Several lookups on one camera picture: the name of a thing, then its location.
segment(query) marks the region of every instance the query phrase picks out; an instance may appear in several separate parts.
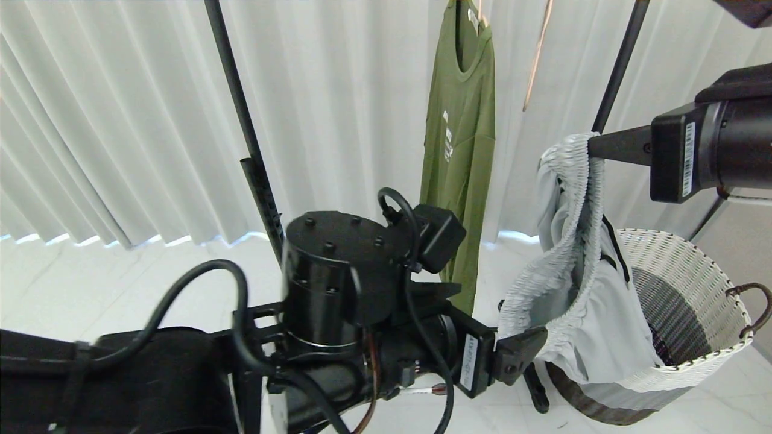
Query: tile floor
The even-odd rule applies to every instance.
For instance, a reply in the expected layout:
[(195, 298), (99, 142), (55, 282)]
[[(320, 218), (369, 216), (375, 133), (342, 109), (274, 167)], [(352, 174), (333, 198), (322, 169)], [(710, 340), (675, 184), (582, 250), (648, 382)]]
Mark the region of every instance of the tile floor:
[[(481, 253), (475, 317), (495, 324), (496, 304), (538, 245), (505, 239)], [(264, 239), (251, 238), (229, 248), (220, 242), (165, 247), (157, 242), (127, 252), (120, 247), (70, 242), (44, 246), (0, 242), (0, 325), (63, 340), (92, 341), (101, 334), (136, 330), (167, 287), (184, 271), (211, 258), (232, 259), (249, 278), (250, 304), (279, 299), (279, 268)], [(423, 276), (431, 279), (434, 276)], [(227, 328), (235, 302), (232, 282), (210, 273), (182, 293), (164, 325), (205, 331)], [(437, 378), (422, 378), (431, 385)], [(629, 427), (594, 422), (571, 408), (547, 382), (552, 408), (546, 415), (530, 404), (525, 385), (494, 385), (475, 400), (457, 394), (449, 432), (561, 433), (606, 432), (772, 432), (772, 364), (753, 348), (661, 412)], [(433, 432), (443, 399), (413, 395), (379, 402), (367, 432)], [(364, 408), (344, 418), (353, 426)], [(266, 420), (263, 432), (274, 432)]]

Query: basket handle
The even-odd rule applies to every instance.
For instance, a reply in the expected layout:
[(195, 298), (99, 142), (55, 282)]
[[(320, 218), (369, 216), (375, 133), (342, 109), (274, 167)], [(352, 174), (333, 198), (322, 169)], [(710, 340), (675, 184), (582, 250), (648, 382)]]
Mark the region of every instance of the basket handle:
[(744, 285), (738, 285), (734, 288), (729, 288), (726, 290), (726, 295), (740, 295), (750, 288), (758, 288), (761, 290), (761, 292), (764, 293), (764, 295), (767, 297), (767, 308), (764, 309), (764, 312), (761, 313), (761, 316), (758, 320), (756, 320), (755, 323), (751, 324), (750, 326), (745, 326), (745, 328), (742, 329), (740, 332), (741, 339), (744, 338), (749, 331), (756, 333), (767, 323), (767, 321), (769, 321), (770, 317), (772, 317), (772, 291), (770, 291), (769, 288), (762, 285), (761, 283), (745, 283)]

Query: white curtain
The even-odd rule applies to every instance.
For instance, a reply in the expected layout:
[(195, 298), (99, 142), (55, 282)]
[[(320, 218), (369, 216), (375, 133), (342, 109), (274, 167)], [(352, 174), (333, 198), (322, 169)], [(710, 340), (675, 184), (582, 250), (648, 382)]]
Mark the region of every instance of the white curtain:
[[(634, 0), (484, 0), (497, 143), (483, 236), (530, 232), (538, 158), (593, 122)], [(230, 2), (222, 9), (283, 222), (311, 209), (378, 216), (388, 185), (418, 200), (429, 80), (446, 0)], [(14, 238), (135, 246), (160, 234), (262, 231), (203, 2), (2, 3), (2, 203)], [(652, 2), (607, 132), (691, 100), (723, 71), (769, 62), (772, 30), (710, 1)], [(648, 200), (648, 172), (608, 163), (617, 225), (684, 233), (712, 203)]]

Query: white wicker basket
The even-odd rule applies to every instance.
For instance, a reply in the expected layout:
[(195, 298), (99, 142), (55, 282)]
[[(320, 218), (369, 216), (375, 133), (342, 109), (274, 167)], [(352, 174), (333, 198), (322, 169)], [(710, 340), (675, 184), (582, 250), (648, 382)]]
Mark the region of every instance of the white wicker basket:
[(715, 261), (673, 234), (623, 229), (618, 235), (658, 353), (669, 365), (600, 385), (573, 383), (553, 365), (548, 371), (560, 393), (585, 415), (628, 425), (686, 393), (747, 347), (772, 307), (752, 325), (738, 294), (759, 288), (772, 303), (772, 293), (758, 283), (735, 287)]

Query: green long-sleeve shirt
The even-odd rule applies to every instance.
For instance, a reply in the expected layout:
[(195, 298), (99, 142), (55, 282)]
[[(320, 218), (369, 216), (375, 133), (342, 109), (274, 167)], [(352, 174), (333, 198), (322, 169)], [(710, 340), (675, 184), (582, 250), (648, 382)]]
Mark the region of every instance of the green long-sleeve shirt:
[[(450, 209), (466, 228), (466, 238), (440, 276), (445, 282), (462, 284), (462, 292), (451, 301), (468, 314), (474, 308), (496, 141), (491, 30), (486, 26), (478, 34), (475, 19), (467, 11), (470, 3), (451, 0), (442, 20), (426, 115), (421, 182), (421, 203)], [(455, 8), (459, 4), (457, 55)]]

